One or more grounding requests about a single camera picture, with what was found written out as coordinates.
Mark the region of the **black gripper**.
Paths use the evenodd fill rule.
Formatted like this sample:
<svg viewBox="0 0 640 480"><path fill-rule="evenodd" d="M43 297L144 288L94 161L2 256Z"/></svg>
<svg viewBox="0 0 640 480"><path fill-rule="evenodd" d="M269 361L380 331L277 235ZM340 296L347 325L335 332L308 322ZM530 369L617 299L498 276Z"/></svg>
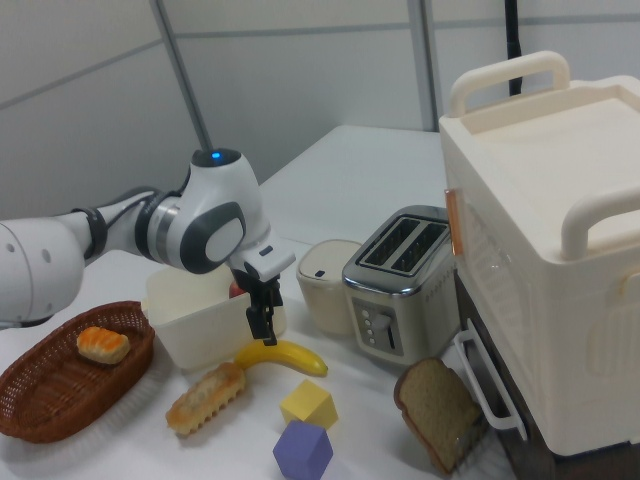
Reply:
<svg viewBox="0 0 640 480"><path fill-rule="evenodd" d="M252 303L257 305L251 305L246 309L252 337L262 341L265 346L275 346L277 337L274 326L284 325L280 275L261 280L239 269L232 269L232 275L238 287L247 292Z"/></svg>

